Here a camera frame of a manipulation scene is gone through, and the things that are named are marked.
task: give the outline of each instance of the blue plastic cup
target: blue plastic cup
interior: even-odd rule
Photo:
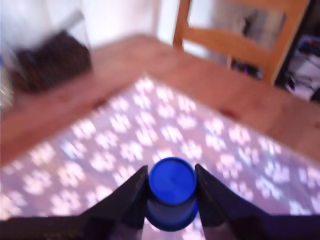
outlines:
[[[178,157],[160,160],[149,174],[146,218],[163,231],[184,229],[198,212],[196,187],[197,175],[189,163]]]

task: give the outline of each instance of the dark wicker basket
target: dark wicker basket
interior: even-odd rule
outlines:
[[[63,31],[34,50],[17,52],[13,85],[24,92],[50,89],[91,68],[89,50]]]

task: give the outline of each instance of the chair backrest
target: chair backrest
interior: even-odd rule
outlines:
[[[273,85],[310,0],[228,0],[236,4],[285,14],[284,24],[272,50],[265,49],[234,32],[189,27],[190,2],[191,0],[180,0],[173,46],[182,48],[183,39],[199,43],[214,51],[262,68],[263,80]]]

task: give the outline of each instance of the patterned placemat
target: patterned placemat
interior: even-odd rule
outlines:
[[[0,171],[0,217],[76,215],[141,166],[201,164],[271,214],[320,213],[320,166],[143,76],[104,106]],[[143,239],[204,239],[200,219],[175,233],[146,220]]]

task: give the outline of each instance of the wooden table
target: wooden table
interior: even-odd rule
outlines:
[[[225,66],[137,35],[92,53],[93,71],[49,92],[19,94],[1,118],[1,163],[68,126],[143,72],[320,161],[320,106]]]

